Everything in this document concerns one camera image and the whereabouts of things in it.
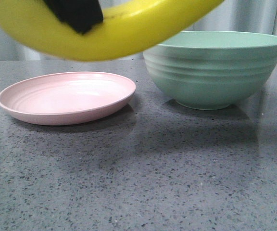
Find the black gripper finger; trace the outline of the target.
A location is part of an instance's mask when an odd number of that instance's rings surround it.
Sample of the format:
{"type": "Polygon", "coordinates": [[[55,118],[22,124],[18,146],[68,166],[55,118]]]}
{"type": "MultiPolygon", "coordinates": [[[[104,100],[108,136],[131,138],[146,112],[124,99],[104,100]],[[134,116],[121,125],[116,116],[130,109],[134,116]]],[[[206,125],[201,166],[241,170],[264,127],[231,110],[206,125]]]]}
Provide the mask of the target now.
{"type": "Polygon", "coordinates": [[[104,20],[98,0],[45,0],[46,6],[62,23],[85,34],[104,20]]]}

